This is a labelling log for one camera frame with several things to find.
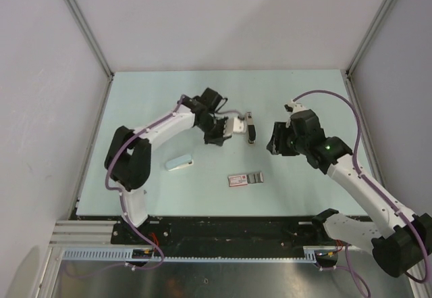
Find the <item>light blue eraser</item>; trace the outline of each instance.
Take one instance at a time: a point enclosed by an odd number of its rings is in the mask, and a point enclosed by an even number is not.
[[[174,158],[165,163],[165,167],[169,171],[178,170],[179,168],[186,168],[192,165],[194,165],[194,160],[190,154]]]

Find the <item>robotic arm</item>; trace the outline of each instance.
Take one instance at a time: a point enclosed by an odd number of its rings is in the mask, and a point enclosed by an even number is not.
[[[273,155],[305,155],[313,168],[320,169],[346,189],[373,221],[359,222],[328,209],[313,218],[313,224],[321,234],[372,254],[384,271],[397,277],[423,259],[419,244],[403,218],[406,216],[430,255],[432,218],[428,214],[418,217],[362,166],[358,166],[358,173],[351,148],[337,137],[326,137],[314,111],[293,101],[285,108],[291,113],[290,118],[288,122],[275,122],[267,150]]]
[[[215,116],[222,100],[219,93],[207,88],[201,96],[182,96],[173,111],[148,126],[135,129],[122,126],[115,131],[105,159],[105,168],[116,181],[116,189],[121,190],[123,210],[135,227],[148,217],[144,191],[139,188],[150,176],[154,150],[176,134],[194,126],[204,132],[205,144],[218,146],[222,146],[234,133],[246,132],[244,120]]]

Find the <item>small red and white box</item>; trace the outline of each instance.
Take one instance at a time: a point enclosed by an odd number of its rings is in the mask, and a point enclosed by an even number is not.
[[[264,177],[262,172],[249,174],[236,174],[228,176],[229,187],[241,187],[248,184],[263,183]]]

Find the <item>white tabletop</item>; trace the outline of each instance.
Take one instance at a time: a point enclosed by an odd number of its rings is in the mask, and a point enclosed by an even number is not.
[[[251,111],[256,144],[236,134],[223,147],[205,145],[198,128],[186,130],[152,154],[143,188],[150,215],[297,216],[327,208],[364,215],[334,181],[311,168],[305,157],[272,156],[266,149],[275,121],[286,121],[284,104],[313,89],[347,97],[339,70],[120,72],[115,74],[80,196],[79,216],[120,215],[117,192],[105,189],[103,162],[115,130],[144,126],[173,109],[181,94],[200,95],[211,87],[229,101],[223,109]],[[319,116],[327,136],[353,146],[356,125],[350,109],[335,97],[309,95],[301,101]],[[191,154],[194,165],[168,172],[166,161]],[[363,146],[359,160],[369,170]],[[262,171],[264,183],[229,188],[227,176]]]

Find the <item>white wall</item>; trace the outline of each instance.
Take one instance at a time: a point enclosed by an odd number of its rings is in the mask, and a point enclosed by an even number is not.
[[[383,0],[78,0],[114,71],[346,68]]]
[[[398,0],[354,74],[389,190],[432,214],[432,0]]]
[[[8,297],[26,297],[107,77],[63,0],[0,0],[0,18],[0,297],[15,275]]]

